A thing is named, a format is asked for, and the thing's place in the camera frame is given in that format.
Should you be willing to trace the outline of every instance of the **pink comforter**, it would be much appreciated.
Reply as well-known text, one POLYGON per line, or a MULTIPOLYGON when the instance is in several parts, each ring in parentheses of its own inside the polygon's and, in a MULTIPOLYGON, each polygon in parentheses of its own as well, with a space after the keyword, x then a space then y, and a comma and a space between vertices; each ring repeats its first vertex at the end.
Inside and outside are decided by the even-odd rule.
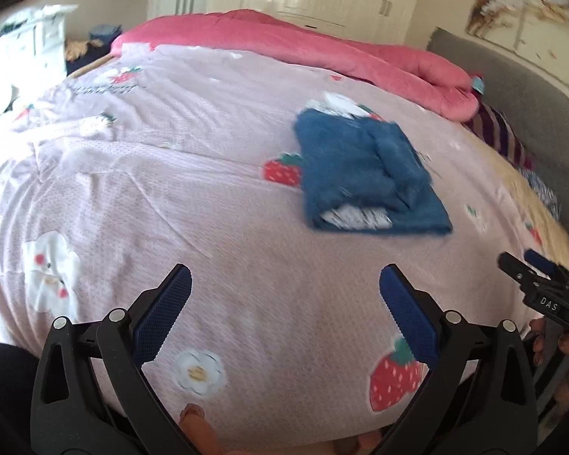
POLYGON ((467 121, 478 109, 469 75, 440 56, 332 38, 253 10, 150 20, 117 38, 112 54, 119 56, 126 43, 252 51, 286 63, 330 69, 373 83, 452 121, 467 121))

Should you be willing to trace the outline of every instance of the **painting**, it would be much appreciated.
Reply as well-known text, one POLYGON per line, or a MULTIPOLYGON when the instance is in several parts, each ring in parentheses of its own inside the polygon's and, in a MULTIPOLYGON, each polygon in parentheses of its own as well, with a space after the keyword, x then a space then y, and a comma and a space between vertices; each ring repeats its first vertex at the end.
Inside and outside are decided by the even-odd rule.
POLYGON ((466 32, 569 85, 569 0, 476 0, 466 32))

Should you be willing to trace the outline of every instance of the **upholstered headboard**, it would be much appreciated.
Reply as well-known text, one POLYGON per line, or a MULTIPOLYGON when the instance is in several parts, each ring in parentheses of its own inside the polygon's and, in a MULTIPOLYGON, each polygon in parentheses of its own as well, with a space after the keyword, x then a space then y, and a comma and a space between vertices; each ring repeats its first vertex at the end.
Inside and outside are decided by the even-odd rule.
POLYGON ((508 117, 535 170, 563 205, 561 222, 569 232, 569 97, 520 63, 442 29, 428 50, 485 77, 485 102, 508 117))

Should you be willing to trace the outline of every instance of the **screw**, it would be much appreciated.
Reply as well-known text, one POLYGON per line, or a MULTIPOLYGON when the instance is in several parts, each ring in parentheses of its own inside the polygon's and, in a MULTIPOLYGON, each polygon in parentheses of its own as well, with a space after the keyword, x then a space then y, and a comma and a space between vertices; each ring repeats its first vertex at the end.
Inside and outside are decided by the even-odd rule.
POLYGON ((125 316, 127 315, 126 311, 121 309, 121 308, 117 308, 114 309, 110 312, 110 321, 111 322, 119 322, 121 321, 125 316))
POLYGON ((67 318, 64 317, 59 317, 53 322, 53 327, 57 330, 61 330, 65 325, 67 325, 67 318))
POLYGON ((504 323, 502 324, 502 326, 508 332, 516 331, 516 325, 514 324, 514 322, 511 322, 510 320, 504 320, 504 323))
POLYGON ((447 311, 445 318, 449 323, 460 323, 462 321, 462 316, 457 311, 447 311))

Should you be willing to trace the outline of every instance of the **blue towel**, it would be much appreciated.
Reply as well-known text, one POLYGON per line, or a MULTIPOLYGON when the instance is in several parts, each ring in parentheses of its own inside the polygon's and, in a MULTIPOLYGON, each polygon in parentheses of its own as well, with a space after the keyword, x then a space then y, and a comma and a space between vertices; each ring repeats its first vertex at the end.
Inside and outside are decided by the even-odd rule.
POLYGON ((311 227, 378 234, 452 231, 428 171, 397 124, 308 109, 298 116, 295 131, 311 227))

